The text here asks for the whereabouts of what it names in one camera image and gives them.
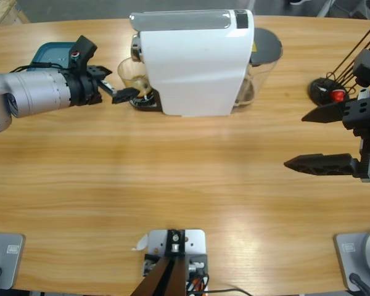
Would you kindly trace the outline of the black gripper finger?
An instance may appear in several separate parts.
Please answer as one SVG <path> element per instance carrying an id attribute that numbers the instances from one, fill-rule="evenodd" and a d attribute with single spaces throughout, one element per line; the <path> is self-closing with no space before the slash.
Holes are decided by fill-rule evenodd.
<path id="1" fill-rule="evenodd" d="M 131 101 L 139 95 L 139 90 L 136 88 L 125 88 L 116 91 L 112 94 L 112 104 L 121 104 L 124 102 Z"/>
<path id="2" fill-rule="evenodd" d="M 347 130 L 370 126 L 370 97 L 321 105 L 308 112 L 302 121 L 332 123 L 341 121 Z"/>
<path id="3" fill-rule="evenodd" d="M 350 154 L 308 154 L 299 155 L 286 162 L 284 166 L 299 173 L 316 176 L 337 176 L 357 174 L 359 161 Z"/>
<path id="4" fill-rule="evenodd" d="M 105 78 L 112 74 L 112 71 L 104 66 L 89 65 L 88 74 L 95 80 L 105 80 Z"/>

